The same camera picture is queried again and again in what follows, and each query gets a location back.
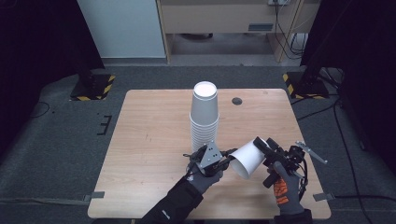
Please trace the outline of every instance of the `wire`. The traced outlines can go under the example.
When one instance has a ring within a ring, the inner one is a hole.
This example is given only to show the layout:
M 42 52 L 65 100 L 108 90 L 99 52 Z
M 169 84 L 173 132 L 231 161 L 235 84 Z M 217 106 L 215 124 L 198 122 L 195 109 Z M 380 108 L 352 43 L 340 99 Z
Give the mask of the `wire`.
M 301 121 L 301 120 L 303 120 L 303 119 L 309 118 L 309 117 L 311 117 L 311 116 L 313 116 L 313 115 L 316 115 L 316 114 L 318 114 L 318 113 L 321 113 L 321 112 L 324 112 L 324 111 L 326 111 L 326 110 L 331 109 L 332 107 L 334 107 L 334 105 L 337 104 L 337 102 L 338 102 L 339 99 L 340 99 L 340 98 L 338 98 L 332 105 L 330 105 L 330 106 L 328 106 L 328 107 L 326 107 L 326 108 L 324 108 L 324 109 L 321 109 L 321 110 L 319 110 L 319 111 L 317 111 L 317 112 L 313 112 L 313 113 L 310 113 L 310 114 L 307 114 L 307 115 L 305 115 L 305 116 L 302 116 L 302 117 L 298 118 L 297 121 Z
M 333 95 L 338 95 L 338 94 L 337 94 L 337 93 L 330 93 L 330 94 L 329 94 L 329 96 L 333 96 Z M 293 103 L 290 103 L 290 104 L 291 104 L 291 105 L 295 105 L 295 104 L 297 104 L 297 103 L 300 103 L 301 101 L 308 100 L 308 99 L 312 99 L 312 97 L 316 97 L 316 96 L 323 96 L 323 95 L 321 95 L 321 94 L 310 95 L 310 98 L 299 99 L 299 100 L 294 101 Z
M 299 165 L 301 167 L 301 169 L 304 172 L 304 178 L 301 179 L 300 181 L 300 193 L 299 193 L 299 199 L 301 200 L 304 196 L 304 193 L 306 191 L 306 186 L 308 185 L 308 165 L 306 164 L 306 160 L 304 158 L 303 159 L 303 163 L 304 163 L 304 168 L 301 167 L 301 165 Z
M 314 18 L 316 15 L 317 15 L 317 12 L 312 13 L 312 15 L 311 15 L 308 19 L 306 19 L 306 21 L 303 21 L 302 23 L 300 23 L 300 25 L 298 25 L 298 26 L 292 28 L 291 30 L 297 30 L 298 28 L 302 27 L 302 26 L 305 25 L 307 22 L 309 22 L 309 21 L 310 21 L 312 18 Z
M 296 40 L 297 34 L 293 35 L 293 38 L 291 40 L 290 43 L 290 51 L 294 54 L 294 55 L 299 55 L 299 56 L 303 56 L 304 54 L 304 45 L 305 45 L 305 39 L 306 39 L 306 34 L 304 34 L 304 40 L 303 40 L 303 46 L 301 49 L 295 49 L 294 48 L 294 42 L 296 42 L 298 44 L 298 41 Z
M 367 198 L 367 199 L 381 199 L 381 200 L 389 200 L 389 201 L 393 201 L 394 203 L 396 203 L 396 199 L 395 198 L 390 198 L 387 196 L 382 196 L 382 195 L 369 195 L 369 194 L 361 194 L 361 195 L 334 195 L 335 198 L 338 199 L 354 199 L 354 198 Z
M 353 163 L 352 163 L 352 159 L 351 159 L 350 154 L 349 154 L 349 149 L 347 148 L 347 143 L 346 143 L 343 131 L 341 129 L 340 122 L 339 122 L 339 120 L 337 118 L 337 112 L 336 112 L 335 108 L 336 108 L 336 105 L 338 104 L 338 102 L 340 101 L 340 99 L 341 98 L 338 98 L 337 101 L 333 104 L 332 111 L 334 113 L 335 122 L 337 124 L 338 131 L 340 132 L 341 138 L 343 140 L 344 148 L 346 150 L 346 156 L 347 156 L 347 159 L 349 161 L 350 170 L 352 172 L 353 183 L 354 183 L 354 186 L 355 186 L 355 190 L 356 190 L 356 193 L 357 193 L 357 198 L 359 200 L 359 204 L 361 206 L 361 211 L 363 212 L 364 216 L 367 218 L 368 222 L 369 223 L 373 223 L 373 221 L 368 217 L 366 209 L 364 208 L 363 201 L 361 200 L 361 192 L 359 191 L 358 181 L 356 180 L 355 169 L 353 168 Z
M 336 90 L 340 89 L 341 87 L 341 83 L 337 82 L 332 75 L 330 74 L 329 68 L 321 68 L 320 71 L 323 71 L 327 77 L 323 77 L 319 74 L 318 77 L 320 77 L 321 79 L 325 80 L 326 82 L 328 82 L 330 85 L 332 85 Z
M 46 111 L 44 111 L 44 112 L 43 112 L 42 114 L 40 114 L 40 115 L 37 115 L 37 116 L 31 116 L 31 117 L 30 117 L 31 119 L 40 118 L 41 116 L 43 116 L 43 115 L 47 114 L 47 112 L 49 112 L 49 110 L 50 110 L 50 105 L 49 105 L 48 103 L 40 101 L 40 102 L 38 102 L 38 104 L 43 104 L 43 105 L 46 105 L 46 106 L 47 106 L 47 109 L 46 109 Z
M 286 39 L 286 41 L 285 41 L 285 42 L 286 42 L 286 45 L 288 46 L 288 48 L 290 49 L 290 51 L 292 51 L 292 50 L 291 50 L 291 47 L 290 47 L 290 45 L 289 45 L 289 41 L 288 41 L 288 39 L 286 38 L 285 33 L 283 32 L 283 29 L 282 29 L 282 27 L 280 26 L 279 19 L 278 19 L 278 15 L 279 15 L 280 10 L 283 8 L 283 6 L 285 6 L 285 5 L 287 4 L 287 2 L 285 2 L 285 3 L 282 5 L 282 7 L 281 7 L 280 9 L 279 9 L 279 3 L 277 2 L 277 0 L 275 0 L 274 2 L 275 2 L 275 13 L 276 13 L 276 24 L 275 24 L 275 38 L 276 38 L 276 41 L 277 41 L 277 43 L 280 45 L 280 47 L 282 48 L 282 50 L 283 50 L 283 52 L 285 53 L 286 57 L 288 57 L 288 58 L 291 59 L 291 60 L 298 60 L 298 59 L 301 59 L 302 57 L 297 57 L 297 58 L 290 57 L 289 54 L 286 52 L 284 45 L 282 45 L 282 44 L 280 43 L 280 40 L 277 38 L 277 27 L 279 26 L 279 29 L 280 29 L 281 34 L 282 34 L 283 37 Z

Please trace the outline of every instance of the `small black object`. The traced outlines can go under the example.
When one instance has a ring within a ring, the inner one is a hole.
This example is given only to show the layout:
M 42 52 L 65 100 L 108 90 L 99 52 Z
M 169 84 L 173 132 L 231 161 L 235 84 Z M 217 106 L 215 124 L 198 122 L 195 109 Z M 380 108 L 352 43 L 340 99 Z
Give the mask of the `small black object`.
M 234 97 L 233 98 L 233 104 L 234 105 L 241 105 L 242 104 L 242 99 L 239 97 Z

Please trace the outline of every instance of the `white cabinet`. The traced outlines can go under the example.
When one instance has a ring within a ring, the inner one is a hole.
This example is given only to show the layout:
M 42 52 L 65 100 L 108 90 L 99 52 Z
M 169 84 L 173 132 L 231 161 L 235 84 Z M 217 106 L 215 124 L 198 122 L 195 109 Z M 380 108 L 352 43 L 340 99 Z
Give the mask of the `white cabinet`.
M 78 0 L 102 58 L 165 58 L 155 0 Z

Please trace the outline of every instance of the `stack of white cups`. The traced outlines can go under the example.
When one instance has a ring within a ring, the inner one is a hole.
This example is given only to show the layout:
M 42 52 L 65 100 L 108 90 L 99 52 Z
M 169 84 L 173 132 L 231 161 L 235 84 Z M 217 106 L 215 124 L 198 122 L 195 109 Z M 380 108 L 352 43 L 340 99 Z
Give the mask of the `stack of white cups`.
M 191 103 L 192 151 L 216 141 L 219 125 L 218 89 L 208 81 L 195 85 Z

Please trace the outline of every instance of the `yellow and black hazard tape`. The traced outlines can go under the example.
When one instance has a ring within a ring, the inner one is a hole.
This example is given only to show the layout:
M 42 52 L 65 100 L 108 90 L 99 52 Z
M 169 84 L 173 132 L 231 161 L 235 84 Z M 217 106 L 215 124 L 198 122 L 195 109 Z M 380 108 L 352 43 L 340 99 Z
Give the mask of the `yellow and black hazard tape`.
M 73 101 L 104 100 L 107 97 L 108 92 L 111 89 L 111 86 L 113 85 L 114 78 L 116 78 L 116 76 L 114 76 L 114 75 L 109 76 L 107 84 L 106 84 L 106 86 L 103 90 L 103 93 L 101 95 L 95 95 L 95 96 L 81 95 L 81 96 L 73 97 L 72 100 Z
M 283 74 L 283 80 L 286 83 L 286 87 L 288 88 L 289 95 L 292 99 L 306 99 L 306 98 L 311 98 L 311 99 L 326 99 L 326 96 L 322 94 L 298 94 L 294 92 L 294 88 L 290 82 L 288 74 Z

